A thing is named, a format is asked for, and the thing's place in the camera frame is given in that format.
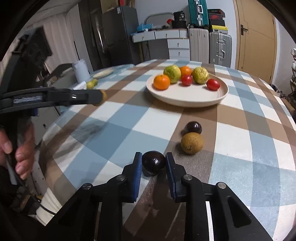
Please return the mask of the person's left hand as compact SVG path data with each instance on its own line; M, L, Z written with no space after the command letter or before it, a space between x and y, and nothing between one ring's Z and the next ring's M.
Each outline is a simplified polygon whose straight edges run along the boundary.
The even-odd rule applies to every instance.
M15 154L17 161L15 171L20 175L22 180L27 179L35 161L35 131L32 122L28 124L24 138L23 144L18 147ZM1 128L1 166L6 166L4 154L10 154L12 150L11 141L8 139L6 132Z

